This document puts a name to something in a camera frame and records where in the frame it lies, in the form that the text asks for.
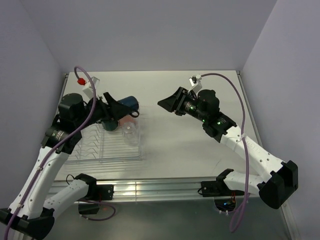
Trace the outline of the pink plastic tumbler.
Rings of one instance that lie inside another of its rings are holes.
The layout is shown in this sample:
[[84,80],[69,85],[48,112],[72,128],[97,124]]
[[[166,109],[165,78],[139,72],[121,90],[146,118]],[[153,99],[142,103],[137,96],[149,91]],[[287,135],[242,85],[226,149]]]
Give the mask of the pink plastic tumbler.
[[119,121],[118,121],[118,124],[120,127],[122,127],[124,124],[126,123],[133,123],[133,124],[136,124],[136,119],[134,117],[132,117],[131,115],[126,115],[125,117],[121,118]]

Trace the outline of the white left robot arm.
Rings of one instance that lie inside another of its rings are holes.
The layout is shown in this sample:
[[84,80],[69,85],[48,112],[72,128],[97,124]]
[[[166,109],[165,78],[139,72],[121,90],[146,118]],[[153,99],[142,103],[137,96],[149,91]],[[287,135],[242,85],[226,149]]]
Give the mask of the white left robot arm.
[[81,173],[69,186],[52,198],[46,198],[61,167],[82,139],[84,128],[102,122],[111,131],[117,128],[123,117],[137,118],[140,114],[134,96],[115,100],[108,92],[103,93],[103,97],[91,98],[89,102],[85,102],[79,93],[69,93],[61,98],[57,108],[26,183],[10,206],[0,210],[0,221],[6,225],[4,239],[8,239],[9,231],[13,229],[42,240],[58,216],[74,202],[97,197],[97,180]]

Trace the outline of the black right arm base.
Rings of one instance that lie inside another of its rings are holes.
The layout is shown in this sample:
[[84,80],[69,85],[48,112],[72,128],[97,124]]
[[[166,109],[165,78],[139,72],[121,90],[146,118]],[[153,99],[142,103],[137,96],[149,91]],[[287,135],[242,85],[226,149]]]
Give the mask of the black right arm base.
[[230,190],[222,181],[202,181],[197,193],[204,198],[214,198],[215,207],[222,212],[232,212],[237,205],[236,197],[244,196],[241,190]]

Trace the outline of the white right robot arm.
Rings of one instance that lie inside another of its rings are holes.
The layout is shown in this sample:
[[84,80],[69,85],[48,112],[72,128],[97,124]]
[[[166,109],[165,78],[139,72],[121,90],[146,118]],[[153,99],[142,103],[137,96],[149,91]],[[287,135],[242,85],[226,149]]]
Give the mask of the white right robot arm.
[[190,115],[202,122],[207,135],[225,145],[242,159],[248,160],[257,175],[246,177],[228,168],[213,181],[201,182],[203,197],[244,195],[247,190],[257,195],[272,209],[278,209],[298,189],[298,166],[272,155],[241,132],[241,128],[220,111],[220,101],[214,90],[201,90],[198,94],[183,87],[157,103],[177,116]]

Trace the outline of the dark green ceramic mug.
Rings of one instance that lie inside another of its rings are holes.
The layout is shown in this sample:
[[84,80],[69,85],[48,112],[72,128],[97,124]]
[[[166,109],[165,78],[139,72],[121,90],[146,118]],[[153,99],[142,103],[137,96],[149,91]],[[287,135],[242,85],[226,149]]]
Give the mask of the dark green ceramic mug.
[[112,132],[118,128],[119,122],[117,120],[102,120],[101,125],[104,130]]

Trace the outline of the dark blue ceramic cup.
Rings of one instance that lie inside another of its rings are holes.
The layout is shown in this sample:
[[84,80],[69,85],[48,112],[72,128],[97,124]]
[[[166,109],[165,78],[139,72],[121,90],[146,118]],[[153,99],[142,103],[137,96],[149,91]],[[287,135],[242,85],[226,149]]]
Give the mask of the dark blue ceramic cup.
[[120,104],[123,104],[130,108],[129,115],[133,118],[138,118],[140,116],[139,112],[139,102],[134,96],[128,96],[123,99],[118,100]]

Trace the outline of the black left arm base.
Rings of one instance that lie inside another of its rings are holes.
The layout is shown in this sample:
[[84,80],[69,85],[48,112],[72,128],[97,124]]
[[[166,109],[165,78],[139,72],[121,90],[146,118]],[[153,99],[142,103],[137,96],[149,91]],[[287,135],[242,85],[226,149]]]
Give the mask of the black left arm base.
[[80,217],[88,221],[101,222],[111,219],[116,208],[108,203],[113,199],[115,187],[112,184],[98,184],[89,195],[77,205]]

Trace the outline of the large clear glass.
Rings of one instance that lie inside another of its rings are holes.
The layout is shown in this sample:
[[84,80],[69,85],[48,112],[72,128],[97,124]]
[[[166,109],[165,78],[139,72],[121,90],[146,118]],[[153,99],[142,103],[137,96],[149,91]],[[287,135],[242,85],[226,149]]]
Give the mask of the large clear glass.
[[133,122],[125,122],[121,127],[124,142],[129,146],[137,146],[139,143],[139,133]]

